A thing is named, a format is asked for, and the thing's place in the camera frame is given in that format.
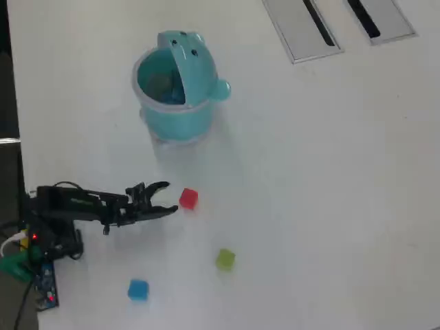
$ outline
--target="circuit board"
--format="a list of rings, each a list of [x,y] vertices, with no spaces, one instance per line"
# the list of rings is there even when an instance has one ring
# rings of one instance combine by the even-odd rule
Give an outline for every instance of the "circuit board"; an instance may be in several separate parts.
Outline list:
[[[56,291],[55,271],[53,263],[41,265],[40,274],[35,279],[36,310],[45,311],[58,306],[58,292]]]

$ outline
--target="metal vent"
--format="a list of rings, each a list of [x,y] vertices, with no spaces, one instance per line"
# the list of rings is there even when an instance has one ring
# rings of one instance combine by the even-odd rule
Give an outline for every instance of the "metal vent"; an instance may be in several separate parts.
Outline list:
[[[263,0],[293,63],[342,52],[313,0]]]
[[[393,0],[346,0],[372,45],[414,36],[415,31]]]

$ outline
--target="red cube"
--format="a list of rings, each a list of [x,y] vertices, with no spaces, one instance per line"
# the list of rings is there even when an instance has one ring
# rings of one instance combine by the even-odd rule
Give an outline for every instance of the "red cube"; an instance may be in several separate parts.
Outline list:
[[[189,210],[194,210],[197,201],[199,200],[199,193],[193,189],[185,188],[181,197],[179,199],[179,203],[182,208],[187,208]]]

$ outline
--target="cube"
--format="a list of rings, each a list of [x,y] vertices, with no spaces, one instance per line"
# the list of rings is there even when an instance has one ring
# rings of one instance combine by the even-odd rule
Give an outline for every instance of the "cube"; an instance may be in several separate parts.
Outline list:
[[[215,265],[219,270],[230,272],[234,267],[234,262],[235,253],[228,249],[221,249],[215,261]]]
[[[182,208],[194,210],[199,199],[199,193],[193,189],[185,188],[179,199],[179,203]]]
[[[131,280],[129,297],[131,300],[146,300],[149,297],[149,284],[145,280]]]

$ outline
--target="pot handle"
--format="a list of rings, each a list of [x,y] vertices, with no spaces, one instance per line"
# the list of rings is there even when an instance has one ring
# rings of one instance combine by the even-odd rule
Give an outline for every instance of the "pot handle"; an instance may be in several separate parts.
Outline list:
[[[224,79],[218,79],[215,90],[211,95],[211,100],[224,101],[227,98],[229,98],[230,94],[231,94],[231,85],[229,85],[229,83]]]

